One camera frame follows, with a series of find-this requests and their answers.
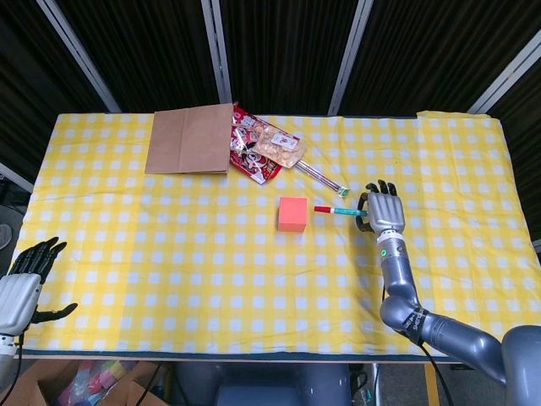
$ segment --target table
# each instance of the table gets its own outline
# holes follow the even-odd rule
[[[498,338],[541,322],[541,274],[498,120],[265,117],[303,136],[304,160],[351,188],[342,200],[295,169],[263,186],[233,167],[144,175],[152,118],[58,117],[15,254],[68,241],[39,306],[79,308],[32,326],[32,354],[417,359],[380,321],[374,235],[315,213],[303,234],[276,231],[280,196],[354,207],[377,178],[402,198],[427,309]]]

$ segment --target red block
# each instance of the red block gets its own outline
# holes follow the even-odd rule
[[[308,222],[308,199],[281,197],[278,207],[278,231],[302,233]]]

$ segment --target robotic arm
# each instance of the robotic arm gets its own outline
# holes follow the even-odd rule
[[[12,369],[16,348],[14,338],[23,336],[30,323],[54,321],[69,315],[77,307],[69,304],[60,311],[37,311],[37,300],[57,255],[66,243],[55,237],[23,251],[8,274],[0,279],[0,382]]]
[[[420,345],[427,343],[444,354],[481,370],[505,385],[505,370],[500,342],[475,327],[449,317],[431,313],[419,302],[412,268],[402,236],[405,228],[402,202],[394,184],[380,180],[380,191],[369,184],[359,210],[369,206],[369,222],[357,217],[361,231],[373,231],[381,254],[381,268],[388,297],[380,308],[381,320],[395,331]]]
[[[377,235],[381,269],[388,297],[380,308],[381,320],[417,345],[427,343],[459,359],[505,386],[506,404],[532,406],[541,399],[541,326],[517,326],[503,343],[478,328],[423,308],[417,296],[412,268],[402,236],[404,213],[394,184],[368,184],[358,202],[369,205],[369,222],[356,217],[358,228]]]

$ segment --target green pen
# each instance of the green pen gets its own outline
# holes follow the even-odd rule
[[[363,216],[363,217],[366,217],[369,214],[366,210],[342,209],[340,207],[328,207],[328,206],[314,206],[314,211],[318,211],[320,213],[345,214],[347,216]]]

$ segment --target cable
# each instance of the cable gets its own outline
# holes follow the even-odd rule
[[[453,406],[453,401],[451,399],[451,393],[449,392],[449,388],[447,387],[447,384],[445,383],[445,380],[443,379],[443,375],[441,375],[440,368],[438,368],[438,365],[434,362],[434,359],[432,358],[432,355],[429,354],[427,349],[421,344],[419,347],[423,350],[424,354],[429,357],[430,363],[436,370],[436,374],[438,374],[438,378],[440,378],[441,386],[443,387],[443,390],[445,392],[445,397],[447,398],[447,403],[449,406]]]
[[[173,366],[173,371],[172,371],[172,377],[175,380],[175,383],[177,384],[180,395],[183,397],[184,404],[186,406],[190,406],[190,403],[188,402],[188,397],[186,396],[186,392],[184,391],[183,386],[180,384],[180,380],[178,379],[177,369],[174,366]]]
[[[375,391],[375,388],[378,386],[378,377],[380,376],[380,366],[377,365],[377,370],[375,371],[375,377],[374,377],[374,387],[372,389],[372,403],[373,404],[377,404],[375,402],[375,397],[376,397],[376,391]]]
[[[8,400],[9,395],[11,395],[11,392],[13,391],[15,385],[17,384],[17,380],[19,379],[20,367],[23,364],[23,343],[24,342],[25,342],[25,334],[22,333],[19,336],[19,364],[17,365],[17,372],[15,373],[15,379],[14,379],[14,382],[11,384],[11,387],[9,387],[8,393],[6,393],[6,396],[4,396],[2,399],[2,402],[0,402],[0,406],[3,406],[3,404],[6,403],[6,400]]]
[[[145,391],[143,392],[143,394],[141,395],[141,397],[139,398],[135,406],[140,406],[143,400],[145,399],[146,394],[149,392],[150,388],[152,387],[152,382],[154,381],[154,378],[156,378],[156,375],[158,374],[158,371],[160,370],[161,364],[163,364],[163,362],[160,361],[158,363],[158,366],[154,370],[154,373],[152,374],[152,377],[150,378],[149,383],[146,385]]]
[[[383,303],[384,300],[385,300],[385,284],[383,285],[383,289],[381,289],[381,303]],[[376,397],[375,388],[378,385],[378,377],[379,376],[380,376],[380,366],[378,365],[378,369],[376,370],[375,377],[374,377],[374,387],[372,389],[372,402],[373,402],[373,404],[376,404],[376,402],[375,402],[375,397]]]
[[[18,209],[17,207],[15,207],[15,206],[7,206],[7,205],[4,205],[3,203],[0,203],[0,206],[5,207],[6,209],[9,209],[9,210],[16,211],[16,212],[18,212],[21,216],[24,216],[24,215],[25,215],[25,213],[24,213],[23,211],[19,210],[19,209]]]

